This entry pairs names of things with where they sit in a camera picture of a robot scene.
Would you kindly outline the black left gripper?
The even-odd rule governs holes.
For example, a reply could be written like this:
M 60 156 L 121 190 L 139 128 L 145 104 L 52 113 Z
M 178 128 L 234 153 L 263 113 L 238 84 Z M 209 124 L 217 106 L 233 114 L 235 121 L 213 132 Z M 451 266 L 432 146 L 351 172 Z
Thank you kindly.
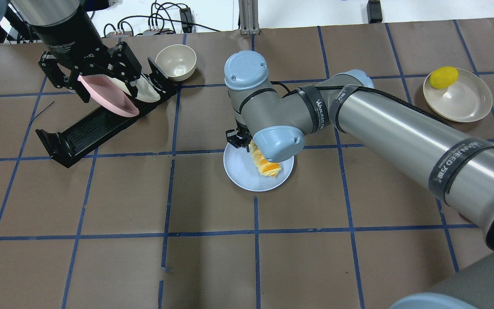
M 118 79 L 118 88 L 140 100 L 141 65 L 126 43 L 104 45 L 86 11 L 57 11 L 55 18 L 29 19 L 33 32 L 48 51 L 39 66 L 55 88 L 74 91 L 84 103 L 90 93 L 81 76 L 104 75 Z

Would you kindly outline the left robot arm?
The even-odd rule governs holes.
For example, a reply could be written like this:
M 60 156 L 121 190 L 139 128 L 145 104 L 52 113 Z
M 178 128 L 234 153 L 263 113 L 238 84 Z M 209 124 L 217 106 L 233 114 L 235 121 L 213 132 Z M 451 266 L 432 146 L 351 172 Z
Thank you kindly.
M 67 88 L 88 102 L 90 94 L 78 78 L 103 75 L 125 83 L 130 96 L 137 96 L 139 61 L 123 43 L 104 45 L 80 0 L 0 0 L 0 21 L 9 4 L 47 47 L 39 66 L 55 88 Z

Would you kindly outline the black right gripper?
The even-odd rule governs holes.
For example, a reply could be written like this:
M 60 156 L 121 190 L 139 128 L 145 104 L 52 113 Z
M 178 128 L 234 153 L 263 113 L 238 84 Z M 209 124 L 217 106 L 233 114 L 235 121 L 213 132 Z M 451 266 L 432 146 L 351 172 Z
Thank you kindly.
M 226 141 L 233 147 L 245 148 L 250 153 L 253 136 L 247 126 L 239 122 L 236 125 L 236 129 L 226 130 Z

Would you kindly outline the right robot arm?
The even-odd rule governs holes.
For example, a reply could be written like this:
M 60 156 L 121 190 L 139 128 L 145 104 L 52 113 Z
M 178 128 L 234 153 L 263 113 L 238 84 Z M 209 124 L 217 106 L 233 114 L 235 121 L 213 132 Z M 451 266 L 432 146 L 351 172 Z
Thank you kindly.
M 281 98 L 256 51 L 232 54 L 225 84 L 238 128 L 234 147 L 253 140 L 270 162 L 286 161 L 304 137 L 328 125 L 363 145 L 428 189 L 483 231 L 492 254 L 393 309 L 494 309 L 494 144 L 470 137 L 399 98 L 376 90 L 365 72 L 339 73 Z

